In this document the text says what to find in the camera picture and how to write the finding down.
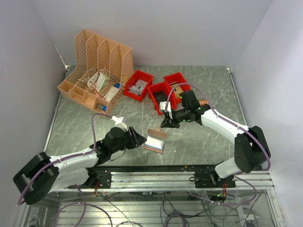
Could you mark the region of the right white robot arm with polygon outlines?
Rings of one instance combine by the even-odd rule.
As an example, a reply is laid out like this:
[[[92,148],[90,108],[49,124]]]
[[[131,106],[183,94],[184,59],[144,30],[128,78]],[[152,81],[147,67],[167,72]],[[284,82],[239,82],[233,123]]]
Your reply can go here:
[[[165,115],[161,128],[179,128],[182,122],[196,122],[215,130],[234,145],[234,156],[217,164],[209,175],[209,183],[219,187],[225,178],[239,173],[250,173],[270,162],[270,151],[263,130],[258,126],[239,124],[213,109],[207,100],[197,99],[192,90],[180,94],[182,109],[173,110],[170,102],[160,102]]]

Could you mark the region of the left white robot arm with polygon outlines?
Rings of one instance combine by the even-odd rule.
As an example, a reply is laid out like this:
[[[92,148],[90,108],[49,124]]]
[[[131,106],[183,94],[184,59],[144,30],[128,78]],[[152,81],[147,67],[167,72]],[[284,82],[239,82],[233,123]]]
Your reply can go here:
[[[72,185],[91,188],[97,179],[89,168],[109,161],[118,151],[137,148],[146,141],[133,127],[126,130],[113,127],[104,139],[82,151],[63,156],[38,153],[13,177],[21,193],[18,205],[35,204],[47,194]]]

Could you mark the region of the orange patterned card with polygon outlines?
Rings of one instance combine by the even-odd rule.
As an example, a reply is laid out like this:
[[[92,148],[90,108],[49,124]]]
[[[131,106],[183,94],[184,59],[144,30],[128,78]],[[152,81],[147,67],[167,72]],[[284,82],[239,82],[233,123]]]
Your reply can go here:
[[[199,99],[200,106],[209,105],[208,101],[206,99]]]

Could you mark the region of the tan leather card holder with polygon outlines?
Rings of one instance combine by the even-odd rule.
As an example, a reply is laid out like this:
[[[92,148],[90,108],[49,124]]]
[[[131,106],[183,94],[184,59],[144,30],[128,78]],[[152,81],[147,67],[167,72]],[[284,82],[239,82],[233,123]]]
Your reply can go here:
[[[159,129],[151,128],[148,128],[147,133],[147,141],[144,143],[143,148],[162,154],[167,139],[167,133],[160,131]]]

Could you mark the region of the gold striped card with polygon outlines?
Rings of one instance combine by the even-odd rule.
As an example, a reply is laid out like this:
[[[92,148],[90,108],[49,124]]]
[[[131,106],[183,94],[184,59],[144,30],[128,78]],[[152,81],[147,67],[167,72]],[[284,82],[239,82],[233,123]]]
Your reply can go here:
[[[170,83],[169,85],[171,86],[171,88],[174,88],[177,84],[178,84],[177,82],[173,82],[173,83]],[[184,92],[184,90],[182,89],[181,86],[177,86],[176,88],[174,88],[174,94],[175,94],[176,99],[180,98],[180,94],[183,92]]]

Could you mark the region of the black VIP card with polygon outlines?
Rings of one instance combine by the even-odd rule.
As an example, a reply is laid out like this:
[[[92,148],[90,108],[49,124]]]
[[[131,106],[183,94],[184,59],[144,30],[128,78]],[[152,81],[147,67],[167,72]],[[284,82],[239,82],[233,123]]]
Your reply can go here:
[[[165,95],[165,93],[163,91],[155,92],[155,93],[153,93],[153,96],[155,98],[157,107],[159,109],[160,109],[160,103],[167,101],[167,97],[166,97],[166,95]]]

